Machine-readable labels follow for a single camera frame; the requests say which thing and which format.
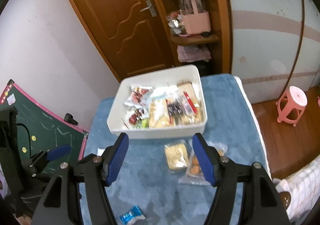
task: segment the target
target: metal bolt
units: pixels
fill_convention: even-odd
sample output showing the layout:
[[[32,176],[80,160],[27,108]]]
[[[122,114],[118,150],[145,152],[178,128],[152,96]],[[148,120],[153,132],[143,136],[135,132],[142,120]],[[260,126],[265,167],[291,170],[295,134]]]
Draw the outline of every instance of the metal bolt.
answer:
[[[60,164],[61,169],[66,169],[67,167],[68,167],[68,163],[66,163],[66,162],[63,162]]]
[[[227,156],[221,156],[220,161],[223,163],[227,163],[227,162],[229,162],[229,158]]]
[[[95,156],[95,157],[93,158],[93,161],[94,161],[95,163],[99,163],[99,162],[101,162],[101,160],[102,160],[102,157],[101,157],[101,156]]]
[[[255,168],[257,168],[257,169],[260,169],[260,168],[262,167],[261,164],[258,163],[258,162],[254,162],[254,163],[253,163],[253,166],[254,166]]]

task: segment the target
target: wooden floor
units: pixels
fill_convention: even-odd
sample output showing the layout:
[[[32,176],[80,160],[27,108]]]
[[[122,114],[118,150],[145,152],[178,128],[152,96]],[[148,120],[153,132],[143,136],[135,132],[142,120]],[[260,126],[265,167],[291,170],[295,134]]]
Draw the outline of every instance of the wooden floor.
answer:
[[[319,88],[311,88],[306,95],[308,105],[296,127],[277,122],[275,100],[252,105],[260,124],[273,178],[287,177],[320,154]]]

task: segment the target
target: pink plastic stool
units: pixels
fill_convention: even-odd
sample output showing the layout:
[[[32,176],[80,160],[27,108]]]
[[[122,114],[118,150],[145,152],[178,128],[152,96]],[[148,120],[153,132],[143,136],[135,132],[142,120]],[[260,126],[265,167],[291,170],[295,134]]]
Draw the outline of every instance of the pink plastic stool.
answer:
[[[282,111],[280,109],[281,101],[287,101],[287,104],[284,106]],[[276,102],[279,114],[277,121],[279,123],[284,121],[286,123],[293,124],[293,126],[295,127],[298,120],[301,118],[307,103],[307,96],[305,95],[303,90],[295,86],[290,86],[288,89],[286,89],[286,91],[282,94],[280,99]],[[297,119],[295,120],[287,118],[287,116],[290,114],[292,110],[296,110],[297,112]]]

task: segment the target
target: door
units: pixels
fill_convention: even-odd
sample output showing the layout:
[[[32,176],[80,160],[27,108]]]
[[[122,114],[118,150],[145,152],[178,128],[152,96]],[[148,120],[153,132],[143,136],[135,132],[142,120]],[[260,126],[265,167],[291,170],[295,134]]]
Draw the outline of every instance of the door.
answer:
[[[100,46],[98,50],[121,79],[174,65],[153,0],[73,1]]]

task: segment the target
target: chalkboard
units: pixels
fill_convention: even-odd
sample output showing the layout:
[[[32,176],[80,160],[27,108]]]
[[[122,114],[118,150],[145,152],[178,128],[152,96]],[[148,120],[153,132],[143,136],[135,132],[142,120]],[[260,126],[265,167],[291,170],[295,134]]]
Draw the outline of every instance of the chalkboard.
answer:
[[[67,154],[53,162],[50,162],[43,170],[51,174],[62,162],[74,165],[78,162],[82,142],[87,138],[88,132],[63,121],[44,106],[37,103],[26,94],[13,80],[8,82],[6,89],[0,97],[0,109],[15,106],[19,112],[18,147],[21,161],[24,161],[40,150],[47,151],[68,144],[71,146],[70,154]]]

